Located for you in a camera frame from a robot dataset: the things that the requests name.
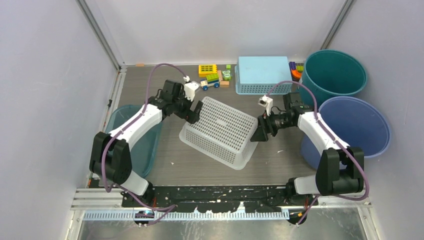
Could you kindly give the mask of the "white perforated plastic basket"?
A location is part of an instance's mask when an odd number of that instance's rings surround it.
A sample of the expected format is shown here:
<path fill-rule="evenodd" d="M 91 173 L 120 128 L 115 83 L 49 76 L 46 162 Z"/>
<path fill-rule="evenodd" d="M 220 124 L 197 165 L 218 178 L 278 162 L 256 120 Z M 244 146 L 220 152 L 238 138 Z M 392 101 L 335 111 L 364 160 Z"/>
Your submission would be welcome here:
<path fill-rule="evenodd" d="M 201 101 L 199 121 L 185 123 L 179 139 L 234 170 L 242 170 L 258 145 L 250 141 L 258 120 L 209 96 Z"/>

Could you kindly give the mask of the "light blue perforated basket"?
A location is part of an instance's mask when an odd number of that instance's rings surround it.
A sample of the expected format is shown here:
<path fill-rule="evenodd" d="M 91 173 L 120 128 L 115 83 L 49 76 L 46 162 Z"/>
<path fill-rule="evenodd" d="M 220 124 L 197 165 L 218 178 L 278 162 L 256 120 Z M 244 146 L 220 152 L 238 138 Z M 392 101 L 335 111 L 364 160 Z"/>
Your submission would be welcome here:
<path fill-rule="evenodd" d="M 235 70 L 239 95 L 265 95 L 281 81 L 292 81 L 286 56 L 240 56 Z"/>

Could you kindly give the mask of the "teal transparent plastic tub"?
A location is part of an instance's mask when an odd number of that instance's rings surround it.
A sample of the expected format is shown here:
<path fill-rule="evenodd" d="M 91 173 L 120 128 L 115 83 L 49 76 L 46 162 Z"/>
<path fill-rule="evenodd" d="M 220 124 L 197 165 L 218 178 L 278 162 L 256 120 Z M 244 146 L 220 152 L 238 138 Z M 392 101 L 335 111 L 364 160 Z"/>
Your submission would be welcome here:
<path fill-rule="evenodd" d="M 105 132 L 109 133 L 120 127 L 131 117 L 136 115 L 141 108 L 140 105 L 130 104 L 118 107 L 112 113 L 105 128 Z M 163 124 L 160 122 L 152 127 L 130 150 L 132 170 L 143 178 L 148 176 L 154 165 L 162 125 Z"/>

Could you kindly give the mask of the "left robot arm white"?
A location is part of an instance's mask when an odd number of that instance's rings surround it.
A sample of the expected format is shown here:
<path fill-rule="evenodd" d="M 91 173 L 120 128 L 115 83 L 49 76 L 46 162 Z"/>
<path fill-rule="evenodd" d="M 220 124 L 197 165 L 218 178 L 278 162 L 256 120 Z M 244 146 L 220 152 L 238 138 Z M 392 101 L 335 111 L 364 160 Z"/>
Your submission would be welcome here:
<path fill-rule="evenodd" d="M 148 190 L 149 181 L 133 170 L 131 149 L 151 128 L 172 114 L 189 124 L 198 122 L 203 102 L 198 101 L 194 110 L 191 106 L 199 88 L 200 84 L 195 81 L 166 80 L 158 94 L 149 97 L 124 124 L 94 136 L 89 170 L 134 193 L 135 202 L 148 207 L 153 202 L 153 193 Z"/>

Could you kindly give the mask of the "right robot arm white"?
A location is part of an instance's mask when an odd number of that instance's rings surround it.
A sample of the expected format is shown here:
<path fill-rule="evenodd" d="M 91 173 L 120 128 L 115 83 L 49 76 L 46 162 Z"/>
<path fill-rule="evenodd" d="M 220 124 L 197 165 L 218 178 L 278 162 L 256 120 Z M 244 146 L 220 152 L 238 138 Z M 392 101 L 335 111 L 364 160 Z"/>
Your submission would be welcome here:
<path fill-rule="evenodd" d="M 315 112 L 314 107 L 302 102 L 298 92 L 283 96 L 284 110 L 272 111 L 273 99 L 262 96 L 258 104 L 265 107 L 260 115 L 251 142 L 266 142 L 280 129 L 297 127 L 311 140 L 321 154 L 316 173 L 306 177 L 294 177 L 286 184 L 285 198 L 291 205 L 299 205 L 306 195 L 343 195 L 361 192 L 364 188 L 362 175 L 364 152 L 351 147 L 337 138 Z"/>

